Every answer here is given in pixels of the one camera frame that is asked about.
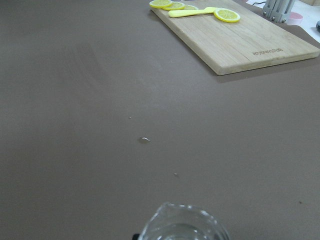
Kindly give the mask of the aluminium frame post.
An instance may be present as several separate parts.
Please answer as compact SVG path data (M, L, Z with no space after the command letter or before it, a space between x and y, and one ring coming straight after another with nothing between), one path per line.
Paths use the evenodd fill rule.
M266 0L262 15L272 22L285 23L291 14L295 0Z

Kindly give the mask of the yellow plastic knife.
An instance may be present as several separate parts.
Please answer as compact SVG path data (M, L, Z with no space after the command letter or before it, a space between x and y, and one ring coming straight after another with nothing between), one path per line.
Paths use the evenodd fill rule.
M206 7L204 9L194 9L194 10L170 10L168 12L168 16L170 18L180 18L180 17L188 17L195 15L203 15L203 14L212 14L217 10L217 7Z

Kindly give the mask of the clear glass measuring cup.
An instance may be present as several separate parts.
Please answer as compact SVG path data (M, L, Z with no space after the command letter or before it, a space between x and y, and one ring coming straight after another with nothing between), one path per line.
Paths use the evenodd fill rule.
M163 203L145 224L139 240L229 240L226 228L206 210L190 204Z

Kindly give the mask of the lower lemon slice of row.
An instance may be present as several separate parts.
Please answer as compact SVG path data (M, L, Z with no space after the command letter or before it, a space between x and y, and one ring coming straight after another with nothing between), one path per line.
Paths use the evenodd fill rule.
M149 6L152 8L162 9L170 7L173 4L172 0L152 0L149 2Z

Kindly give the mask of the upper lemon slice of row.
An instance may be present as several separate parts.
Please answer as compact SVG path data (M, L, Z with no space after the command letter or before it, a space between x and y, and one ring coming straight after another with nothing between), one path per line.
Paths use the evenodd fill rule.
M185 4L183 10L199 10L199 8L194 5Z

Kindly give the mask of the lemon slice near blade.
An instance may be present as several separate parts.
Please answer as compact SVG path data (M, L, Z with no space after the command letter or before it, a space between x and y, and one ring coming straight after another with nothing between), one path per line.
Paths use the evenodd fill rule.
M237 23L241 19L240 15L237 12L227 8L217 8L214 11L214 16L226 23Z

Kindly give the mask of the middle lemon slice of row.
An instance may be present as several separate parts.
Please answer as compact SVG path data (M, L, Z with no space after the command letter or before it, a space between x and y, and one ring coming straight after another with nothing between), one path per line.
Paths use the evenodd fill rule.
M183 10L185 6L186 5L183 2L173 1L170 6L165 6L162 9L166 11Z

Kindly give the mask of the lemon slice of row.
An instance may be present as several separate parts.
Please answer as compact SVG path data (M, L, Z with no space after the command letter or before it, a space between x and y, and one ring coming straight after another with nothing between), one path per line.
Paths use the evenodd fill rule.
M173 4L172 0L152 0L149 2L149 6L152 8L162 9L170 7Z
M199 10L199 8L194 5L185 4L183 10Z
M183 10L185 6L186 5L183 2L173 1L170 6L165 6L162 9L166 11Z

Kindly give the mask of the pink tumbler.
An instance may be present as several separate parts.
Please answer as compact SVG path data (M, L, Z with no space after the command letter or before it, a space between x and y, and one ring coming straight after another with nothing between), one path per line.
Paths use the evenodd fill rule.
M297 12L291 12L288 18L286 19L286 24L287 25L300 25L303 21L304 17L297 13Z

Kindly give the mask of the wooden cutting board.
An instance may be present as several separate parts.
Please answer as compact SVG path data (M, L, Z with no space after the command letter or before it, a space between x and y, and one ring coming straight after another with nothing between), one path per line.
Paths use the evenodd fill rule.
M196 0L199 9L222 7L240 15L227 23L213 14L171 18L152 11L217 75L227 75L316 58L318 47L253 13L233 0Z

